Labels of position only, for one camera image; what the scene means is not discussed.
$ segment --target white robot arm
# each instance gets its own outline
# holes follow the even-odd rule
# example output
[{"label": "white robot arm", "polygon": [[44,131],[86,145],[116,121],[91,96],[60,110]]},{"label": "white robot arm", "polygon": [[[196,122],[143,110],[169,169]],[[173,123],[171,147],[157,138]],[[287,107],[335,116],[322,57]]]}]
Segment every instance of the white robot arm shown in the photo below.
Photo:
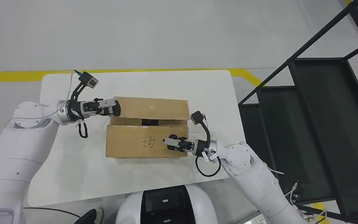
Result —
[{"label": "white robot arm", "polygon": [[[86,86],[94,88],[98,81],[86,72],[77,73],[81,83],[70,100],[50,106],[22,103],[0,135],[0,215],[7,214],[13,224],[25,223],[23,199],[32,178],[50,154],[59,126],[92,115],[120,115],[120,105],[114,99],[78,102],[81,91]],[[240,143],[223,147],[219,142],[210,140],[210,133],[199,111],[191,118],[194,124],[200,123],[204,127],[207,141],[190,142],[171,136],[163,140],[168,149],[189,151],[207,160],[219,158],[247,199],[272,224],[306,223],[284,197],[278,180],[248,145]]]},{"label": "white robot arm", "polygon": [[192,152],[206,161],[219,159],[228,175],[237,183],[246,198],[265,216],[271,224],[304,224],[298,209],[285,198],[279,181],[267,165],[244,142],[223,147],[220,142],[210,140],[210,132],[203,122],[203,115],[192,114],[194,124],[201,124],[207,139],[188,141],[171,135],[163,140],[169,150]]},{"label": "white robot arm", "polygon": [[86,86],[94,88],[98,81],[87,72],[77,73],[81,83],[70,100],[50,106],[24,102],[0,135],[0,216],[10,217],[10,223],[25,223],[23,199],[32,178],[48,158],[60,125],[93,115],[120,114],[114,99],[78,102],[81,91]]}]

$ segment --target box flap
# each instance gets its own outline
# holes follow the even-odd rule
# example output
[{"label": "box flap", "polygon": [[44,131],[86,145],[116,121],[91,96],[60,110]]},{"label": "box flap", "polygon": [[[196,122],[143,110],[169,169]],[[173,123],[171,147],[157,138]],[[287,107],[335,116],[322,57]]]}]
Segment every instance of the box flap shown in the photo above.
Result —
[{"label": "box flap", "polygon": [[[158,120],[158,126],[168,126],[168,127],[187,127],[187,120]],[[143,125],[142,119],[140,118],[119,118],[113,116],[111,118],[110,124],[112,125]]]},{"label": "box flap", "polygon": [[121,106],[120,118],[157,120],[189,120],[187,100],[136,97],[117,97]]},{"label": "box flap", "polygon": [[186,152],[171,151],[163,143],[170,134],[188,137],[188,127],[107,126],[106,157],[173,158]]}]

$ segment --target white cable tie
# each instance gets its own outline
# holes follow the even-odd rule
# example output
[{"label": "white cable tie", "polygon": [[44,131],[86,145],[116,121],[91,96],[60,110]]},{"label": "white cable tie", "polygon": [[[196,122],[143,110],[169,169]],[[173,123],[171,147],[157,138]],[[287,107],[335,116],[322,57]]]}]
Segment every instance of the white cable tie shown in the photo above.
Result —
[{"label": "white cable tie", "polygon": [[76,126],[74,126],[74,127],[76,128],[76,127],[79,126],[79,124],[84,124],[84,123],[85,123],[84,120],[78,120],[78,121],[76,122]]},{"label": "white cable tie", "polygon": [[208,158],[207,154],[204,151],[202,151],[201,154],[202,154],[205,162],[209,162],[209,158]]},{"label": "white cable tie", "polygon": [[278,174],[285,174],[284,172],[281,172],[281,171],[277,171],[277,170],[273,170],[273,169],[271,169],[271,168],[269,168],[269,167],[267,167],[271,172],[276,172],[276,173],[278,173]]}]

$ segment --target black staircase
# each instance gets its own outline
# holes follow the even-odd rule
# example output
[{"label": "black staircase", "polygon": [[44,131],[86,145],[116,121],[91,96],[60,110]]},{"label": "black staircase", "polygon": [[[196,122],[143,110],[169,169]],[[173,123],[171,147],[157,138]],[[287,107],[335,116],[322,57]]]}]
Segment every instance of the black staircase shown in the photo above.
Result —
[{"label": "black staircase", "polygon": [[[341,214],[358,223],[358,81],[348,60],[298,58],[352,9],[352,1],[239,104],[247,143],[277,175],[284,193],[298,181],[296,203],[336,200]],[[289,67],[294,86],[264,87]],[[258,104],[244,104],[256,94]]]}]

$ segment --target black cable on floor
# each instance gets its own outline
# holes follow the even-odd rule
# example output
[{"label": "black cable on floor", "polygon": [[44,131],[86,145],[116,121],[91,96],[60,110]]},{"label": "black cable on floor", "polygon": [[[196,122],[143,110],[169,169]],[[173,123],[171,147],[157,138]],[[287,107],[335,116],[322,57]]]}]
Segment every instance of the black cable on floor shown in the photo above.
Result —
[{"label": "black cable on floor", "polygon": [[319,224],[320,222],[322,222],[323,220],[325,220],[326,217],[324,217],[323,219],[319,220],[318,222],[316,222],[315,224]]},{"label": "black cable on floor", "polygon": [[39,209],[39,210],[50,210],[50,211],[57,211],[57,212],[63,212],[63,213],[67,213],[67,214],[71,214],[72,216],[76,216],[77,218],[80,218],[80,216],[72,213],[72,212],[67,212],[61,209],[55,209],[55,208],[36,208],[36,207],[24,207],[24,209]]},{"label": "black cable on floor", "polygon": [[215,176],[215,175],[220,171],[220,169],[222,168],[222,161],[220,160],[220,158],[219,158],[219,156],[218,156],[218,160],[219,160],[219,168],[218,168],[218,170],[217,170],[215,173],[211,174],[211,175],[204,174],[204,173],[199,169],[199,165],[197,164],[197,159],[198,159],[198,158],[199,158],[199,156],[197,156],[196,159],[195,159],[195,166],[196,166],[197,170],[199,171],[199,173],[200,173],[201,175],[207,177],[207,178],[210,178],[210,177],[212,177],[212,176]]}]

